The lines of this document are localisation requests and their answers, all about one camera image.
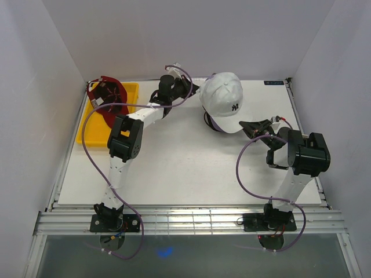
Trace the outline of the white baseball cap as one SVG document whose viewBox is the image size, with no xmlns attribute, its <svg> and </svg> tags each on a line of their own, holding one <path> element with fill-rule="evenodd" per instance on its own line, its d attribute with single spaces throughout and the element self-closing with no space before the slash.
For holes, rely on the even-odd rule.
<svg viewBox="0 0 371 278">
<path fill-rule="evenodd" d="M 216 132 L 234 134 L 242 130 L 238 117 L 243 104 L 243 87 L 232 72 L 212 75 L 199 87 L 199 99 L 205 112 L 212 118 Z"/>
</svg>

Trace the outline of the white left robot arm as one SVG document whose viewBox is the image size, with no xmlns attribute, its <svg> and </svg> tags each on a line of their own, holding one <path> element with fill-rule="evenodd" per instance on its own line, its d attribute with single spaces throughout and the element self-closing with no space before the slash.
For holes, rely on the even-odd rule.
<svg viewBox="0 0 371 278">
<path fill-rule="evenodd" d="M 163 75 L 158 89 L 150 97 L 149 103 L 135 113 L 118 115 L 108 138 L 110 169 L 107 189 L 101 203 L 94 205 L 94 211 L 101 223 L 109 231 L 122 227 L 124 203 L 118 198 L 130 164 L 141 149 L 143 130 L 157 120 L 163 119 L 172 109 L 173 102 L 193 96 L 199 86 L 190 82 L 184 75 L 175 78 Z"/>
</svg>

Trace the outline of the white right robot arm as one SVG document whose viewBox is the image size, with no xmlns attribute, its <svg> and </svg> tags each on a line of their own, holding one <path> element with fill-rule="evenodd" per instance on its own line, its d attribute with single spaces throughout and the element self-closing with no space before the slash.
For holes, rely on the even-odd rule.
<svg viewBox="0 0 371 278">
<path fill-rule="evenodd" d="M 293 203 L 306 185 L 330 166 L 330 152 L 323 134 L 304 135 L 289 125 L 280 127 L 280 120 L 277 116 L 275 120 L 239 122 L 249 139 L 260 140 L 268 146 L 266 164 L 286 171 L 279 189 L 264 205 L 261 221 L 269 230 L 290 222 Z"/>
</svg>

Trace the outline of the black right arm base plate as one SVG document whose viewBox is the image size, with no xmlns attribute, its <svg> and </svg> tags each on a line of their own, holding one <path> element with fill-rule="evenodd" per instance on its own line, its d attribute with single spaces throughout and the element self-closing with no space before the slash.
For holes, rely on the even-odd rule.
<svg viewBox="0 0 371 278">
<path fill-rule="evenodd" d="M 245 213 L 241 217 L 238 217 L 236 224 L 243 226 L 245 232 L 276 232 L 285 231 L 293 232 L 297 230 L 297 226 L 293 216 L 289 218 L 289 222 L 284 224 L 283 222 L 268 221 L 265 219 L 263 213 Z"/>
</svg>

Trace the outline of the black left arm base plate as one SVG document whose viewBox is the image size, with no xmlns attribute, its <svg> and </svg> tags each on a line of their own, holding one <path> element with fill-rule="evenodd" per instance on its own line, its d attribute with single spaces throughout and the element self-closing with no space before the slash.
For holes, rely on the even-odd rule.
<svg viewBox="0 0 371 278">
<path fill-rule="evenodd" d="M 89 231 L 95 233 L 136 233 L 140 231 L 140 220 L 136 214 L 123 214 L 112 219 L 105 219 L 95 214 L 92 216 Z"/>
</svg>

